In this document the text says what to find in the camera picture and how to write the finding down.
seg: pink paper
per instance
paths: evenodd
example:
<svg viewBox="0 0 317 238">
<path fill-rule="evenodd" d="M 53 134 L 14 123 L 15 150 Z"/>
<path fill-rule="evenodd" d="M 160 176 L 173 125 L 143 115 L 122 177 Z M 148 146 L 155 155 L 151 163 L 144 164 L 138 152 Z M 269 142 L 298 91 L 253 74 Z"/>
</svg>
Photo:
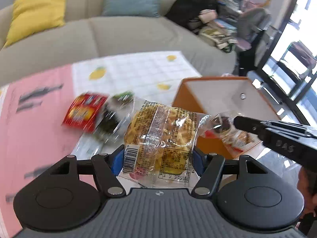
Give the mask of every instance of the pink paper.
<svg viewBox="0 0 317 238">
<path fill-rule="evenodd" d="M 18 104 L 22 94 L 61 84 L 61 89 Z M 70 154 L 82 134 L 61 126 L 73 100 L 71 65 L 24 78 L 8 88 L 0 117 L 0 209 L 10 237 L 21 226 L 13 204 L 7 203 L 5 196 L 14 195 L 33 180 L 32 177 L 25 179 L 26 173 L 52 165 Z M 28 103 L 36 106 L 16 112 L 18 107 Z"/>
</svg>

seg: red snack package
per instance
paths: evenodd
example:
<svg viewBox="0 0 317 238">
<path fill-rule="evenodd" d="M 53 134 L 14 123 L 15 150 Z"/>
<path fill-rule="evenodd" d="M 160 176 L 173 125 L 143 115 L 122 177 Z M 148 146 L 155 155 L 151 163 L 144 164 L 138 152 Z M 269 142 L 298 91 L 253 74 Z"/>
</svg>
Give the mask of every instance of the red snack package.
<svg viewBox="0 0 317 238">
<path fill-rule="evenodd" d="M 68 109 L 63 124 L 92 133 L 96 128 L 97 115 L 107 98 L 94 93 L 81 94 Z"/>
</svg>

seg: yellow pillow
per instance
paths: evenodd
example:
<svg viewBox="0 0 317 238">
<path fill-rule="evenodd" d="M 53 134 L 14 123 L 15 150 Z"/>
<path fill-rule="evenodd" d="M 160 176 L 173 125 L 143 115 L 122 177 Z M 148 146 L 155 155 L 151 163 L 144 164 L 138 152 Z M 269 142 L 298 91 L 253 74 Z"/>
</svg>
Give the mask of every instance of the yellow pillow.
<svg viewBox="0 0 317 238">
<path fill-rule="evenodd" d="M 65 24 L 66 0 L 15 0 L 7 47 L 27 36 Z"/>
</svg>

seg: table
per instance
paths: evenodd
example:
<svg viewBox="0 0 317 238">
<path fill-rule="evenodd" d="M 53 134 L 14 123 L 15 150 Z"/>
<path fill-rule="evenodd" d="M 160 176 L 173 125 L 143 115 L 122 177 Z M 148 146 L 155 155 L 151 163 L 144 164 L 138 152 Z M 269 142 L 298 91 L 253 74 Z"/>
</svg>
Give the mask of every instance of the table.
<svg viewBox="0 0 317 238">
<path fill-rule="evenodd" d="M 171 105 L 181 80 L 199 76 L 179 51 L 148 52 L 69 64 L 0 88 L 0 237 L 12 237 L 21 228 L 12 207 L 15 193 L 71 154 L 82 135 L 61 126 L 76 96 L 131 90 L 138 97 Z M 21 95 L 34 90 L 37 96 L 21 102 Z M 89 176 L 80 179 L 92 181 Z M 123 182 L 128 191 L 134 185 Z"/>
</svg>

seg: black bag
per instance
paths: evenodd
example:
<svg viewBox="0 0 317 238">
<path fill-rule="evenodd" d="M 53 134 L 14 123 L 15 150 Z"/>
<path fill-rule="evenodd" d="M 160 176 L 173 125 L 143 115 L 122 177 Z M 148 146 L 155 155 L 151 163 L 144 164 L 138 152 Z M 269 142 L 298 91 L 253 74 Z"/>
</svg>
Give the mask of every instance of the black bag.
<svg viewBox="0 0 317 238">
<path fill-rule="evenodd" d="M 217 0 L 176 0 L 165 17 L 198 34 L 204 26 L 198 15 L 206 9 L 216 10 L 218 13 Z"/>
</svg>

